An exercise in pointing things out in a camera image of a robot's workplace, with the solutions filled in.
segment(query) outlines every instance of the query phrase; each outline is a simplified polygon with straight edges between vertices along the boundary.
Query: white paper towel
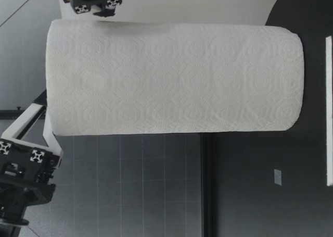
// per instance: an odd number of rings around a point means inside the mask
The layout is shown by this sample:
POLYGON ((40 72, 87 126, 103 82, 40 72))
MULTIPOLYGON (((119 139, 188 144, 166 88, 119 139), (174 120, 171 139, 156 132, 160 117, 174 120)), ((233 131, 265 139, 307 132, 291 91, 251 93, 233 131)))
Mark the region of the white paper towel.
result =
POLYGON ((46 52, 57 135, 278 131, 303 95, 286 29, 58 20, 46 52))

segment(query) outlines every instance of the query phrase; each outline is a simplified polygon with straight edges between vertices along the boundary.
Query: gray tiled surface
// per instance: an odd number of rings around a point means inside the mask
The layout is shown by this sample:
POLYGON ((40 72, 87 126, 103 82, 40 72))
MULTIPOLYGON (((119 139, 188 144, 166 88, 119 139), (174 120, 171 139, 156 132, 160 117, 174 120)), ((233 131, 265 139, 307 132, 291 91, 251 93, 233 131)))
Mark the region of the gray tiled surface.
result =
MULTIPOLYGON (((39 142, 37 135, 28 139, 39 142)), ((40 236, 201 236, 198 134, 59 142, 65 155, 55 173, 54 199, 26 214, 40 236)), ((28 232, 23 236, 33 236, 28 232)))

